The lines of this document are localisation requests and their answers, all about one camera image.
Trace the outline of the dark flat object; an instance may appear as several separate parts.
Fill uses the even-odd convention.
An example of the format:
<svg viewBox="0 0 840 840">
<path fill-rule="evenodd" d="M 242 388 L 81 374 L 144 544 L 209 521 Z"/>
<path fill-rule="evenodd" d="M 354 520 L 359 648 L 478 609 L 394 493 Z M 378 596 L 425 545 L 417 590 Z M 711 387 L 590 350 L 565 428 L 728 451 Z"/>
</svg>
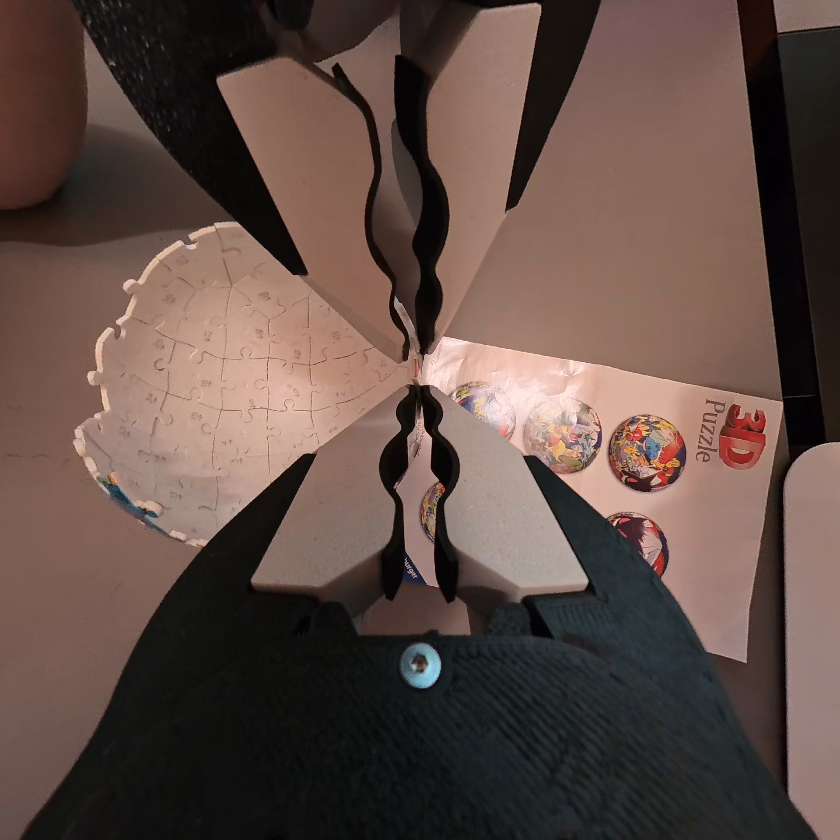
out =
<svg viewBox="0 0 840 840">
<path fill-rule="evenodd" d="M 737 6 L 795 459 L 839 440 L 838 2 Z"/>
</svg>

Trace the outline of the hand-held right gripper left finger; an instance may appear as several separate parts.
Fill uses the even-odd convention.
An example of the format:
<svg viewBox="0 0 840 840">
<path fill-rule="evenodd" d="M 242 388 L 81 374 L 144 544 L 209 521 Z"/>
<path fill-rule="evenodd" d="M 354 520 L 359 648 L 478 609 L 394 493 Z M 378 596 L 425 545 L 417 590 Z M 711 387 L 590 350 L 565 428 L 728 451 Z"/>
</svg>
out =
<svg viewBox="0 0 840 840">
<path fill-rule="evenodd" d="M 251 584 L 258 591 L 339 602 L 351 616 L 403 581 L 403 502 L 420 397 L 398 389 L 321 446 Z"/>
</svg>

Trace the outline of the white curved puzzle shell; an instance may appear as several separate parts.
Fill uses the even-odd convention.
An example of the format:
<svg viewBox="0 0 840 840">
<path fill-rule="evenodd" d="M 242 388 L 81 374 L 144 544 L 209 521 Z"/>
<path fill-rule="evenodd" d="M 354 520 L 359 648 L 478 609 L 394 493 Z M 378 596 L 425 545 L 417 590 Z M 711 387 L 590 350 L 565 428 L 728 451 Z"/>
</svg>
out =
<svg viewBox="0 0 840 840">
<path fill-rule="evenodd" d="M 152 530 L 207 543 L 299 456 L 409 381 L 234 222 L 164 249 L 96 344 L 74 445 Z"/>
</svg>

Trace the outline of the beige desk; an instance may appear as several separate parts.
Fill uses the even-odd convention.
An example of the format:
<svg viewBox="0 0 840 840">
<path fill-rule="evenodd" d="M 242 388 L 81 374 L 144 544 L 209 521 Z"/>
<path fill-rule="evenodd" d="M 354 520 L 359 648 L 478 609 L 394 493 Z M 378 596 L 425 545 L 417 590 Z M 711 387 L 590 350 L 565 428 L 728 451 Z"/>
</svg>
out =
<svg viewBox="0 0 840 840">
<path fill-rule="evenodd" d="M 75 427 L 122 284 L 228 214 L 88 54 L 53 203 L 2 216 L 2 838 L 95 728 L 194 551 L 89 477 Z M 604 2 L 527 193 L 448 335 L 781 397 L 737 2 Z"/>
</svg>

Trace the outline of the person's left forearm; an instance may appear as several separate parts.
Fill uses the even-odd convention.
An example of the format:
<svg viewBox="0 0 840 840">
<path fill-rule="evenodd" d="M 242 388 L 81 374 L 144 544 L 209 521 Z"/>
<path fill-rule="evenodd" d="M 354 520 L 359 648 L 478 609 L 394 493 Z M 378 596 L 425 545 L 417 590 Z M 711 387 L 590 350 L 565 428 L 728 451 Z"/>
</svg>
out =
<svg viewBox="0 0 840 840">
<path fill-rule="evenodd" d="M 85 30 L 70 1 L 1 2 L 1 209 L 50 199 L 85 137 Z"/>
</svg>

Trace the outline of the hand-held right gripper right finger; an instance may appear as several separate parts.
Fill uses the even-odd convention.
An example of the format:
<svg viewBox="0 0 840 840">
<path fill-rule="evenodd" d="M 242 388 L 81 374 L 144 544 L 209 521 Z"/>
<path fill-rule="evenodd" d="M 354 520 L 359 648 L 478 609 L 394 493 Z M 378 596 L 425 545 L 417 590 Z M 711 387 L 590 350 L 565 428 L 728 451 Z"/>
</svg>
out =
<svg viewBox="0 0 840 840">
<path fill-rule="evenodd" d="M 589 580 L 529 462 L 490 425 L 438 390 L 422 387 L 430 469 L 444 486 L 436 505 L 439 594 L 421 599 L 420 630 L 467 634 L 508 603 L 583 593 Z"/>
</svg>

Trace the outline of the printed puzzle leaflet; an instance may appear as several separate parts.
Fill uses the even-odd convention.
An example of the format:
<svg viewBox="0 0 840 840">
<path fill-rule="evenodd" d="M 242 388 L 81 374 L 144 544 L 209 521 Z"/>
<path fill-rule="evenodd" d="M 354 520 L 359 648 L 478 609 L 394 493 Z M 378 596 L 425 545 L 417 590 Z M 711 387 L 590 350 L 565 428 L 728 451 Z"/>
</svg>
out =
<svg viewBox="0 0 840 840">
<path fill-rule="evenodd" d="M 456 339 L 423 375 L 629 539 L 708 652 L 747 661 L 781 402 Z"/>
</svg>

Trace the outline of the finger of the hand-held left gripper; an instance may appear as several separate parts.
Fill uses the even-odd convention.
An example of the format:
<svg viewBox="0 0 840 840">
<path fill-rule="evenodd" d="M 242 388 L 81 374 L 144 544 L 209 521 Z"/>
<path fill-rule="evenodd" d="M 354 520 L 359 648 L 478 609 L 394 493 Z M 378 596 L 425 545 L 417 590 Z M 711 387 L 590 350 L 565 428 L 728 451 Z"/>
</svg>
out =
<svg viewBox="0 0 840 840">
<path fill-rule="evenodd" d="M 373 237 L 382 153 L 370 105 L 332 75 L 278 56 L 217 85 L 303 261 L 309 286 L 376 349 L 406 361 L 396 275 Z"/>
<path fill-rule="evenodd" d="M 444 336 L 507 215 L 541 8 L 411 3 L 395 58 L 397 129 L 420 182 L 413 237 L 421 354 Z"/>
</svg>

